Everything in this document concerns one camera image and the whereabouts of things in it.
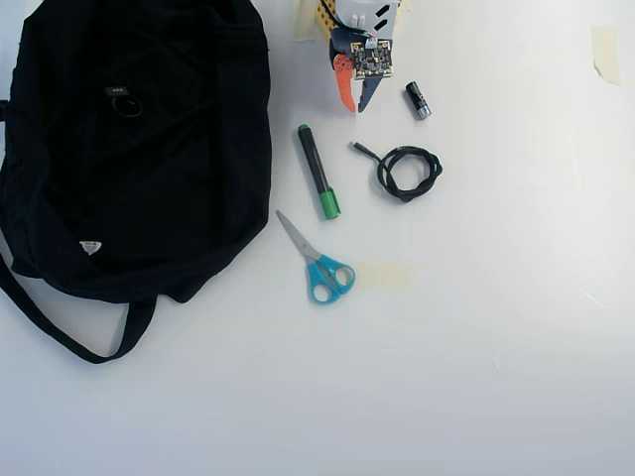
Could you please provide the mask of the grey-blue gripper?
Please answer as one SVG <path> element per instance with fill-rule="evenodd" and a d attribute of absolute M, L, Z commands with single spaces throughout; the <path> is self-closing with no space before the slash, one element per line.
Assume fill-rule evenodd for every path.
<path fill-rule="evenodd" d="M 329 57 L 331 59 L 334 58 L 332 60 L 332 66 L 340 99 L 346 109 L 353 113 L 356 112 L 357 106 L 351 90 L 353 63 L 348 57 L 348 54 L 351 53 L 352 43 L 364 44 L 365 42 L 366 37 L 364 35 L 352 33 L 341 28 L 334 28 L 330 32 Z M 383 78 L 381 76 L 367 77 L 363 80 L 358 102 L 359 113 L 362 113 L 366 109 L 382 80 Z"/>

